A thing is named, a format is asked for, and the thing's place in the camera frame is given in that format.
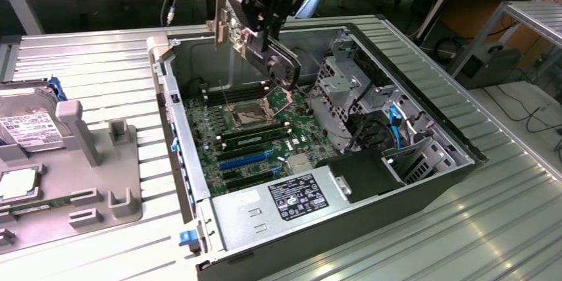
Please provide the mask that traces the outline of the black graphics card with fan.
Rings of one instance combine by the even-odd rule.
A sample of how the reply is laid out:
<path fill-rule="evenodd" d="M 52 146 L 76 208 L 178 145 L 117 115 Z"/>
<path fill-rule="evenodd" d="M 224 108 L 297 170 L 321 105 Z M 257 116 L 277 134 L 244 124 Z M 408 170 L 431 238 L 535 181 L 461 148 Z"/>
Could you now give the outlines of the black graphics card with fan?
<path fill-rule="evenodd" d="M 221 22 L 221 26 L 228 29 L 228 41 L 229 41 L 229 28 L 227 21 L 229 19 L 228 12 L 224 7 L 220 13 L 227 16 L 225 21 Z M 285 90 L 293 89 L 299 73 L 301 69 L 301 63 L 297 60 L 296 54 L 285 47 L 277 40 L 272 41 L 271 48 L 277 51 L 277 55 L 271 56 L 267 61 L 247 61 L 251 66 L 264 75 L 271 81 L 284 88 Z"/>

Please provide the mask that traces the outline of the silver metal disk bay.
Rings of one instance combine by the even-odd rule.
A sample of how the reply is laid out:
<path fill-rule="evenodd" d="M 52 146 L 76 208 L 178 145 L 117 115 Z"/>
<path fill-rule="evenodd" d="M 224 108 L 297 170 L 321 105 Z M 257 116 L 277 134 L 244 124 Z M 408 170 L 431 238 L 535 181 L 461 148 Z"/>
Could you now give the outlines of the silver metal disk bay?
<path fill-rule="evenodd" d="M 337 151 L 393 145 L 388 106 L 396 96 L 396 85 L 355 38 L 333 40 L 313 82 L 311 104 Z"/>

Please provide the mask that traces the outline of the black stand pole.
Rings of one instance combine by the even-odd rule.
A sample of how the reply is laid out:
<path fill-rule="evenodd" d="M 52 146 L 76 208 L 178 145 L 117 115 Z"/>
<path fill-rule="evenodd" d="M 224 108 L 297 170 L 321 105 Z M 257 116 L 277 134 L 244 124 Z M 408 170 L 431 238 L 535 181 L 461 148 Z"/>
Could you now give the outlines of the black stand pole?
<path fill-rule="evenodd" d="M 435 6 L 429 10 L 429 13 L 424 19 L 424 22 L 421 23 L 419 32 L 416 33 L 416 37 L 413 39 L 413 44 L 416 46 L 420 46 L 427 39 L 427 36 L 429 34 L 429 31 L 436 24 L 436 21 L 439 20 L 440 14 L 444 10 L 445 5 L 448 4 L 451 0 L 437 0 L 435 3 Z"/>

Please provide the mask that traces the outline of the black RAM stick green label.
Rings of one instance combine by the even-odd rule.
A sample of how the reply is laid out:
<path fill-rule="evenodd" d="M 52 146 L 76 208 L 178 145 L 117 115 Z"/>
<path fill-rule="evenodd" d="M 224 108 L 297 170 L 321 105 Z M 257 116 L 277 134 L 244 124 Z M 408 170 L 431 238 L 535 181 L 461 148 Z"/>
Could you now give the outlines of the black RAM stick green label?
<path fill-rule="evenodd" d="M 287 135 L 289 134 L 291 128 L 281 128 L 269 132 L 261 132 L 261 133 L 255 133 L 251 135 L 245 135 L 237 138 L 231 138 L 227 140 L 221 139 L 221 148 L 223 150 L 228 151 L 228 150 L 233 150 L 233 149 L 239 149 L 241 147 L 247 147 L 247 146 L 252 146 L 256 144 L 261 144 L 277 139 L 281 139 L 284 137 L 287 137 Z"/>

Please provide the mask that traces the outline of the long black expansion slot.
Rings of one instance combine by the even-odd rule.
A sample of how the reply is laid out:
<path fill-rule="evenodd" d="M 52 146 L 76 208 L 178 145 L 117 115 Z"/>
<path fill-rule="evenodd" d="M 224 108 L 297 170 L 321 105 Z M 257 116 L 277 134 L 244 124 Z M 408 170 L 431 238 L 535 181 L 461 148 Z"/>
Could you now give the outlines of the long black expansion slot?
<path fill-rule="evenodd" d="M 272 179 L 276 174 L 277 172 L 275 170 L 268 170 L 267 172 L 261 172 L 260 174 L 253 174 L 252 176 L 247 176 L 244 178 L 228 181 L 225 183 L 225 187 L 228 190 L 232 190 L 233 188 L 251 186 L 255 183 Z"/>
<path fill-rule="evenodd" d="M 227 191 L 229 193 L 232 193 L 232 192 L 239 191 L 241 189 L 251 188 L 251 187 L 253 187 L 259 184 L 263 184 L 267 181 L 268 181 L 268 179 L 261 179 L 261 180 L 256 180 L 256 181 L 239 179 L 239 180 L 233 180 L 233 181 L 227 182 L 225 188 L 227 188 Z"/>
<path fill-rule="evenodd" d="M 261 145 L 255 145 L 249 147 L 244 147 L 241 149 L 236 149 L 232 151 L 227 151 L 216 156 L 217 161 L 228 161 L 229 159 L 236 159 L 244 157 L 247 155 L 252 155 L 256 153 L 261 153 L 267 151 L 265 147 Z"/>

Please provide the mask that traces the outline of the silver chipset heatsink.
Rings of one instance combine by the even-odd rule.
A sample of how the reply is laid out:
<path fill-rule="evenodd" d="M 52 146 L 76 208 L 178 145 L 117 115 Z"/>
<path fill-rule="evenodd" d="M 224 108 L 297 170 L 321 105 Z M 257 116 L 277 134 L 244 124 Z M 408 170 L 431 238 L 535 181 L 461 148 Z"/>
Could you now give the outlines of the silver chipset heatsink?
<path fill-rule="evenodd" d="M 291 174 L 299 174 L 313 169 L 312 163 L 305 153 L 289 156 L 285 159 L 285 163 Z"/>

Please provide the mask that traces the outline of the black plastic air shroud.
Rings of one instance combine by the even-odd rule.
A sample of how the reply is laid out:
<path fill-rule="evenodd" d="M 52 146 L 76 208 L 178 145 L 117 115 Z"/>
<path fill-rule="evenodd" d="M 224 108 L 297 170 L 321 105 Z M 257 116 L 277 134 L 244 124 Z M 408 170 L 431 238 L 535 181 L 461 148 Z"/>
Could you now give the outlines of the black plastic air shroud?
<path fill-rule="evenodd" d="M 404 187 L 384 162 L 385 159 L 379 151 L 364 149 L 325 158 L 315 167 L 328 166 L 333 177 L 345 181 L 349 193 L 344 196 L 351 203 L 356 203 Z"/>

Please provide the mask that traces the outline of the metal slat side table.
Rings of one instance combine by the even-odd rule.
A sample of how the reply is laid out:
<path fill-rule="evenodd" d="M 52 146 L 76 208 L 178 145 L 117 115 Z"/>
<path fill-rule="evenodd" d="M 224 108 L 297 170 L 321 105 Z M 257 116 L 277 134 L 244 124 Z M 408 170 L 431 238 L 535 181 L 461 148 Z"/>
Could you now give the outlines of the metal slat side table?
<path fill-rule="evenodd" d="M 527 27 L 558 48 L 558 51 L 552 52 L 552 55 L 543 61 L 534 77 L 535 80 L 562 59 L 562 3 L 555 1 L 503 1 L 468 44 L 468 48 L 457 54 L 449 64 L 447 72 L 452 77 L 460 73 L 476 46 L 483 43 L 504 15 L 512 17 L 518 22 L 518 25 L 512 27 L 514 30 L 519 26 Z"/>

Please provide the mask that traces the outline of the perforated metal bay cage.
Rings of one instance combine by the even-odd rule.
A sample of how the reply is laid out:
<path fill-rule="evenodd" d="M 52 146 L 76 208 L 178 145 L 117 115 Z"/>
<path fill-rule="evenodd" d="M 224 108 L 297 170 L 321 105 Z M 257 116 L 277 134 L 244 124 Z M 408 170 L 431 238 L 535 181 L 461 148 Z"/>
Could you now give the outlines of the perforated metal bay cage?
<path fill-rule="evenodd" d="M 433 138 L 424 138 L 400 149 L 387 149 L 381 153 L 392 173 L 405 185 L 475 163 L 453 144 L 443 145 Z"/>

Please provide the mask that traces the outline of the grey power supply unit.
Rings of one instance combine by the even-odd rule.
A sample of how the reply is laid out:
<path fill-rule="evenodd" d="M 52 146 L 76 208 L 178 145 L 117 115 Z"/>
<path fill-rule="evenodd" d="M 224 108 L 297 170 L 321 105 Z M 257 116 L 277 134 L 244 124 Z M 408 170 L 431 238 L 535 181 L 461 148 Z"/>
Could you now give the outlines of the grey power supply unit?
<path fill-rule="evenodd" d="M 327 166 L 212 199 L 225 250 L 284 237 L 345 210 L 349 202 Z"/>

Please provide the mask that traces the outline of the hard disk with blue rails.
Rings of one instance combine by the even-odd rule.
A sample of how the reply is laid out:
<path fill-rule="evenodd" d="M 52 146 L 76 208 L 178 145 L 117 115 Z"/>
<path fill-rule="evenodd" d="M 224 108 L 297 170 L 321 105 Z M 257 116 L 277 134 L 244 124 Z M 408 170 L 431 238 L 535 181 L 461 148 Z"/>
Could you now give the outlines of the hard disk with blue rails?
<path fill-rule="evenodd" d="M 65 100 L 56 77 L 0 82 L 0 145 L 28 152 L 61 148 L 70 131 L 54 112 Z"/>

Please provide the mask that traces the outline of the grey parts rack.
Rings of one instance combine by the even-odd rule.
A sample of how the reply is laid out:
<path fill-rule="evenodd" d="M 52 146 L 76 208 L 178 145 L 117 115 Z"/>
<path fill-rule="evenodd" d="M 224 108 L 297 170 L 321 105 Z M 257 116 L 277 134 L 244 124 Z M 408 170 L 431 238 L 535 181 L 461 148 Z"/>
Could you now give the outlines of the grey parts rack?
<path fill-rule="evenodd" d="M 0 175 L 32 168 L 33 190 L 0 199 L 0 254 L 126 224 L 141 218 L 140 167 L 136 128 L 113 120 L 90 131 L 77 100 L 61 101 L 54 115 L 70 135 L 57 149 L 28 152 L 20 145 L 0 145 Z M 13 215 L 9 206 L 72 195 L 70 204 Z"/>

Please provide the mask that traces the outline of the blue plastic case latch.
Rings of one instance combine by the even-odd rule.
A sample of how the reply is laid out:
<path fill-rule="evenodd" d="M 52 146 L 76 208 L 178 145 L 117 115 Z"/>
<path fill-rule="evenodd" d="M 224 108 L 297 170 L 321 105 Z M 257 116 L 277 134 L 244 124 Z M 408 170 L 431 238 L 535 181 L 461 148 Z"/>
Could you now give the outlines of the blue plastic case latch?
<path fill-rule="evenodd" d="M 178 247 L 199 247 L 197 233 L 195 230 L 185 230 L 178 233 Z"/>

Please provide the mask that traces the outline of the open black PC case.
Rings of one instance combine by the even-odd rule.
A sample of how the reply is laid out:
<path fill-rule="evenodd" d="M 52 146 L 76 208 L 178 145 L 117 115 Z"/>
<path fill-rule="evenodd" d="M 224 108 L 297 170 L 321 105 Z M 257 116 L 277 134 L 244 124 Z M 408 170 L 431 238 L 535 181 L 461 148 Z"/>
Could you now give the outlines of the open black PC case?
<path fill-rule="evenodd" d="M 200 84 L 219 89 L 219 80 L 227 89 L 261 82 L 272 87 L 277 85 L 253 69 L 231 45 L 215 45 L 211 33 L 150 37 L 149 56 L 160 80 L 157 96 L 166 126 L 165 141 L 176 167 L 178 207 L 197 233 L 199 247 L 192 249 L 200 254 L 195 263 L 200 281 L 259 280 L 348 242 L 384 239 L 403 232 L 445 190 L 486 162 L 486 156 L 421 90 L 420 80 L 437 79 L 440 73 L 427 55 L 385 20 L 316 19 L 289 26 L 280 33 L 280 43 L 296 54 L 301 69 L 296 85 L 288 91 L 304 91 L 311 101 L 313 82 L 331 43 L 348 37 L 355 38 L 397 89 L 388 106 L 393 145 L 385 149 L 364 149 L 375 149 L 383 155 L 387 149 L 400 149 L 424 138 L 433 138 L 443 145 L 453 144 L 475 163 L 349 203 L 345 210 L 284 237 L 244 249 L 225 250 L 212 207 L 212 199 L 219 196 L 211 195 L 204 180 L 183 100 L 199 90 Z M 178 95 L 178 103 L 172 103 L 170 94 Z M 339 151 L 336 156 L 352 152 L 356 151 Z"/>

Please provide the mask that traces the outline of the silver CPU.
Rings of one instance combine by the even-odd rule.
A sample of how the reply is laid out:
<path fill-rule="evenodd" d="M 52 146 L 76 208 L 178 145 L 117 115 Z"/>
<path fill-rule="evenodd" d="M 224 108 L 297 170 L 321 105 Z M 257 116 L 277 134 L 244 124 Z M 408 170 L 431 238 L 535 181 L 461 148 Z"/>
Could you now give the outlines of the silver CPU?
<path fill-rule="evenodd" d="M 0 199 L 26 195 L 34 188 L 37 171 L 32 168 L 13 170 L 0 175 Z"/>

